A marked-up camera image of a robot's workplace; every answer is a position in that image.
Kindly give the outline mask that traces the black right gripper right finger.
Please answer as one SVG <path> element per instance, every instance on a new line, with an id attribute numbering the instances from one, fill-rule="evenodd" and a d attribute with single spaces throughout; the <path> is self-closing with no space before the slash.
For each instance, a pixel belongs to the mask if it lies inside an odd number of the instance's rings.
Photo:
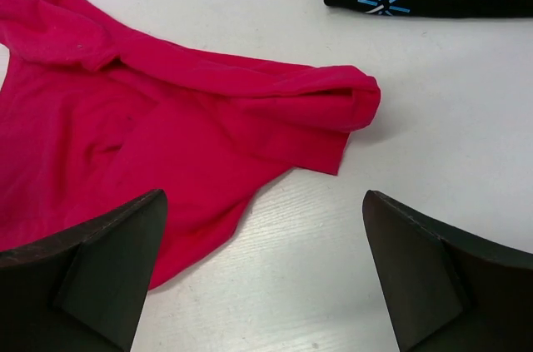
<path id="1" fill-rule="evenodd" d="M 366 237 L 401 351 L 530 351 L 532 255 L 426 216 L 379 191 Z"/>

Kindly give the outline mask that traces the crimson red t-shirt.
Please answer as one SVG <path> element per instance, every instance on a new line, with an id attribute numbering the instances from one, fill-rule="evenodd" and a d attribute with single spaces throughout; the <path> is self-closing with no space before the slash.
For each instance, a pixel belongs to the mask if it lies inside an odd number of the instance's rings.
<path id="1" fill-rule="evenodd" d="M 87 0 L 1 0 L 1 43 L 2 249 L 161 189 L 152 287 L 228 241 L 268 182 L 335 175 L 381 100 L 355 67 L 195 50 Z"/>

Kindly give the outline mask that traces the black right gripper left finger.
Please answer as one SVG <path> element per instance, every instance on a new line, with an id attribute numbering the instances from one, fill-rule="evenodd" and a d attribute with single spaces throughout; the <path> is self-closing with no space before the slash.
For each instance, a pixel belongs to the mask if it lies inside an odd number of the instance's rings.
<path id="1" fill-rule="evenodd" d="M 129 351 L 167 220 L 152 190 L 1 253 L 3 351 Z"/>

